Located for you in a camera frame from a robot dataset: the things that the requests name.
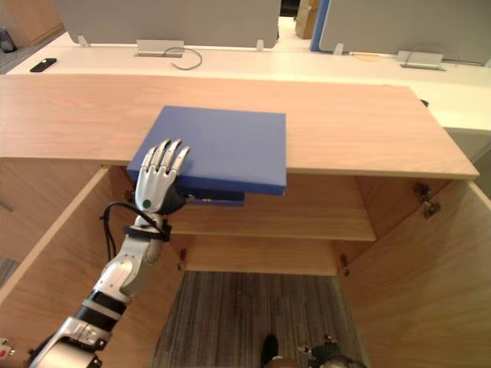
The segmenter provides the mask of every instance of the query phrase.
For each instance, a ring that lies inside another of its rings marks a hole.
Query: gray carpet
[[[15,271],[18,262],[0,255],[0,288],[7,282],[10,275]]]
[[[7,74],[11,69],[19,65],[22,61],[29,58],[36,51],[46,46],[54,39],[60,37],[60,35],[63,33],[65,33],[65,30],[61,29],[60,31],[57,31],[51,36],[45,38],[38,44],[33,44],[32,46],[21,46],[18,47],[17,51],[10,52],[8,54],[0,51],[0,74]]]
[[[276,334],[280,355],[307,358],[297,346],[338,339],[342,353],[363,360],[351,314],[337,278],[186,272],[166,326],[153,368],[258,368],[262,340]]]

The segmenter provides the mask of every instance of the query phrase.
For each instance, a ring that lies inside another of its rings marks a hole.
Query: wooden countertop
[[[472,179],[406,87],[138,75],[0,78],[0,157],[127,164],[164,105],[283,112],[291,173]]]

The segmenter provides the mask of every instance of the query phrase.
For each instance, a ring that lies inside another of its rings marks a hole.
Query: person's foot
[[[278,338],[274,334],[269,334],[262,343],[261,368],[264,368],[271,359],[278,356]]]

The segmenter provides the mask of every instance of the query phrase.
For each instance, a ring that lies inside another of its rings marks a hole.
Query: cable
[[[201,63],[203,62],[203,56],[201,56],[201,54],[192,49],[192,48],[179,48],[179,47],[174,47],[174,48],[168,48],[166,49],[164,52],[163,52],[163,57],[166,56],[167,52],[170,51],[170,50],[183,50],[183,51],[190,51],[190,52],[193,52],[194,54],[198,55],[198,58],[199,58],[199,61],[198,61],[198,64],[195,64],[193,65],[192,67],[180,67],[179,65],[177,65],[176,63],[171,63],[174,67],[176,67],[177,69],[181,70],[181,71],[190,71],[192,69],[195,69],[197,68],[198,66],[201,65]]]
[[[109,228],[109,214],[110,210],[114,206],[120,206],[124,207],[125,209],[129,209],[130,211],[133,211],[137,215],[139,215],[142,219],[144,219],[148,224],[152,227],[155,228],[159,233],[162,235],[165,235],[163,230],[157,226],[157,223],[152,220],[149,215],[147,215],[145,212],[139,210],[137,207],[134,205],[131,205],[129,203],[125,202],[111,202],[109,205],[107,205],[106,209],[104,210],[103,215],[101,216],[101,220],[103,222],[103,227],[104,227],[104,235],[106,237],[106,247],[107,247],[107,261],[110,261],[114,257],[116,257],[116,244],[114,242],[113,235],[110,232]]]
[[[414,46],[410,53],[408,54],[408,56],[406,57],[406,61],[404,62],[404,67],[407,67],[407,62],[409,61],[409,59],[411,58],[411,56],[413,56],[414,52],[416,51],[417,48],[420,48],[421,46],[437,46],[439,48],[442,48],[446,51],[450,51],[451,53],[453,53],[455,56],[456,56],[456,60],[455,60],[455,66],[457,66],[458,64],[460,64],[460,56],[459,56],[459,53],[451,48],[448,48],[446,47],[444,44],[438,44],[438,43],[424,43],[424,44],[417,44],[416,46]]]

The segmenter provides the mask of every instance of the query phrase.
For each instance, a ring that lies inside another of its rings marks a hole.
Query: white desk
[[[430,112],[469,158],[476,160],[491,147],[491,68],[444,64],[446,72],[425,71],[402,68],[392,57],[363,61],[352,56],[312,53],[310,40],[295,35],[291,18],[280,18],[279,33],[278,44],[263,52],[197,47],[203,64],[192,71],[180,71],[171,63],[191,65],[196,60],[193,54],[185,54],[182,59],[135,57],[134,44],[81,48],[65,33],[10,74],[27,74],[43,58],[53,57],[58,62],[46,74],[146,74],[403,85],[430,103]]]

